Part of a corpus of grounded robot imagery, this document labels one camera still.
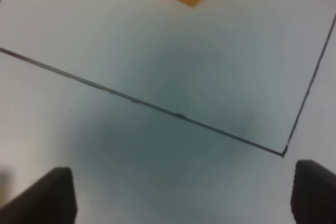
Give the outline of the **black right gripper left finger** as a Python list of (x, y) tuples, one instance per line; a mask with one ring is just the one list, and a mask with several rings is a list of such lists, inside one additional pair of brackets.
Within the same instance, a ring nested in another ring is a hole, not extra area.
[(56, 167), (1, 208), (1, 223), (75, 223), (72, 170)]

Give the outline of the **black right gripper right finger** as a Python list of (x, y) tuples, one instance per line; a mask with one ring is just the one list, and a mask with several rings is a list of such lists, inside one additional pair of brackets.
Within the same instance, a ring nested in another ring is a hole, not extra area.
[(290, 206), (296, 223), (335, 223), (335, 173), (313, 160), (297, 161)]

